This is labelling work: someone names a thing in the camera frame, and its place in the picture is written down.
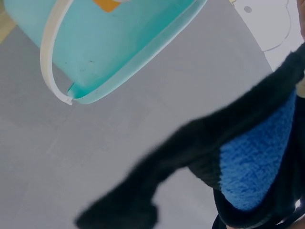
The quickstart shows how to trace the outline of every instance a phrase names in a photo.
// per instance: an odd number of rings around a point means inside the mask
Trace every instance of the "blue microfiber cloth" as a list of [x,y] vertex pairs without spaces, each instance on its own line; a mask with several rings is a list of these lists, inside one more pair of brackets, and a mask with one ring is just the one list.
[[235,208],[254,209],[273,183],[291,132],[295,99],[293,92],[264,122],[221,147],[220,188]]

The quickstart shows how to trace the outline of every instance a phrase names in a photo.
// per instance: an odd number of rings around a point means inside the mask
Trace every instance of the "plastic bucket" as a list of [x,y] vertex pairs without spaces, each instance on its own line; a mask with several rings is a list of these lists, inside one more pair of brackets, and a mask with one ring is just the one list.
[[[106,12],[92,0],[4,0],[8,14],[41,48],[41,72],[63,102],[93,103],[158,54],[207,0],[131,0]],[[73,84],[57,87],[52,61]]]

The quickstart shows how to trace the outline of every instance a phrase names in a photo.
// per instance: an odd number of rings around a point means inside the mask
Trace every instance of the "floor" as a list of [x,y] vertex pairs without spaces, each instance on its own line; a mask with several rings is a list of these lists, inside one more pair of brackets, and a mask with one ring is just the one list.
[[[16,28],[0,45],[0,223],[72,229],[150,148],[182,123],[228,104],[271,72],[228,0],[194,21],[104,99],[68,106],[45,86],[38,48]],[[70,82],[55,68],[57,82]],[[159,229],[209,229],[212,190],[188,170],[160,187]]]

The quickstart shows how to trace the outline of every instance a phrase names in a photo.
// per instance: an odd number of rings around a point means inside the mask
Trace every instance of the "bucket handle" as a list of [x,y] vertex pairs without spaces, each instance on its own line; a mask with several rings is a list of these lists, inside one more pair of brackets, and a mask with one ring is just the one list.
[[53,75],[52,57],[58,30],[73,1],[74,0],[57,0],[55,2],[44,27],[40,48],[41,73],[46,85],[57,98],[69,105],[72,105],[73,98],[62,93],[57,87]]

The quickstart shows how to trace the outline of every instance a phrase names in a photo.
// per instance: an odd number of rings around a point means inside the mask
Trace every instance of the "black cloth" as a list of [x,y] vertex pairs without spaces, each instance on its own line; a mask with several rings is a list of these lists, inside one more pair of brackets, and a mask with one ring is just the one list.
[[[218,190],[214,190],[214,198],[219,215],[213,229],[223,229],[225,225],[243,229],[285,229],[305,214],[304,98],[296,100],[293,127],[281,168],[262,204],[245,213],[235,209]],[[301,201],[301,206],[295,209],[297,200]]]
[[[305,44],[291,53],[274,73],[234,103],[178,129],[140,161],[118,186],[84,210],[77,217],[76,226],[79,229],[152,229],[158,222],[158,208],[153,203],[158,186],[177,169],[204,156],[218,153],[222,145],[251,130],[273,114],[287,101],[295,90],[295,85],[303,79],[304,69]],[[296,146],[291,144],[290,147],[293,150]],[[297,162],[290,158],[290,154],[285,155],[288,159],[284,161]],[[284,173],[293,183],[294,172],[295,170]],[[292,186],[289,183],[285,190],[290,189]],[[279,202],[274,202],[275,200],[278,198],[272,198],[270,203],[267,201],[269,204],[263,206],[263,214],[257,212],[248,216],[249,221],[238,222],[234,218],[230,219],[225,199],[221,199],[221,196],[219,199],[215,198],[216,202],[223,202],[216,203],[222,221],[229,222],[229,225],[245,224],[247,227],[270,220],[274,214],[273,205],[279,206],[276,209],[286,211],[281,205],[289,205],[295,200],[295,196],[288,192],[287,199]]]

